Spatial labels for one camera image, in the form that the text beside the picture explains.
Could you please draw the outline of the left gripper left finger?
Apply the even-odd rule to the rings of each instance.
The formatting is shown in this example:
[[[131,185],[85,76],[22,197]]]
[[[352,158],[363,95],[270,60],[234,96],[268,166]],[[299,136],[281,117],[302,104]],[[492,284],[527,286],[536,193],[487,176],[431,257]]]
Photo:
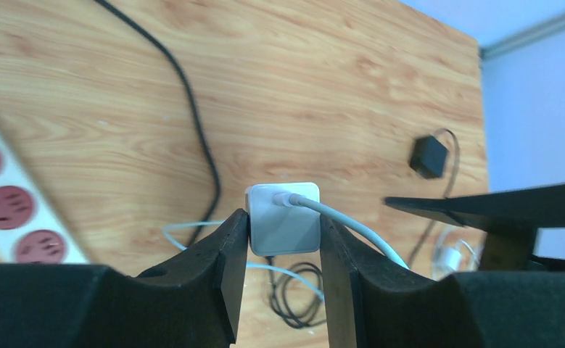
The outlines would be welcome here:
[[[107,265],[0,264],[0,347],[228,347],[249,216],[136,277]]]

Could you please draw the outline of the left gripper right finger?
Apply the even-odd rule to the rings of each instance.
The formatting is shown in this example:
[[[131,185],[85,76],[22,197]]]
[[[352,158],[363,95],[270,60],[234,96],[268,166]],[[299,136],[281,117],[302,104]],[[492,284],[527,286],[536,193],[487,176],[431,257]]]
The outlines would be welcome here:
[[[327,217],[320,255],[331,347],[565,347],[565,273],[433,281]]]

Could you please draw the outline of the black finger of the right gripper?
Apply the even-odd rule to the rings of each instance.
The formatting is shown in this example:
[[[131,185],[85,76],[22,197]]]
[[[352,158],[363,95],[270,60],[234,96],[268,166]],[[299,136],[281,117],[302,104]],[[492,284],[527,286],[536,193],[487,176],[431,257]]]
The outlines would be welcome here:
[[[565,228],[565,183],[444,199],[388,196],[384,205],[486,232],[480,270],[565,270],[565,258],[534,252],[541,228]]]

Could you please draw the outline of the white red power strip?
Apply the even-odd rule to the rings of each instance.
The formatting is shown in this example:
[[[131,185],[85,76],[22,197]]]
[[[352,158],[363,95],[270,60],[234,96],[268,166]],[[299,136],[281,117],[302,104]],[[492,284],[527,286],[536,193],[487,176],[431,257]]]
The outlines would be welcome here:
[[[89,262],[1,134],[0,257],[16,263]]]

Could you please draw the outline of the white usb charger plug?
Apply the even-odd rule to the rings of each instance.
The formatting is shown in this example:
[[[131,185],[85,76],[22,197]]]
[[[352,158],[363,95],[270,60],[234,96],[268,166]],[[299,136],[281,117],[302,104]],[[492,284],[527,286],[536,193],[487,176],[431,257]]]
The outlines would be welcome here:
[[[249,214],[250,246],[260,257],[316,252],[321,244],[320,214],[289,203],[297,194],[320,201],[315,183],[265,183],[248,187],[245,192]]]

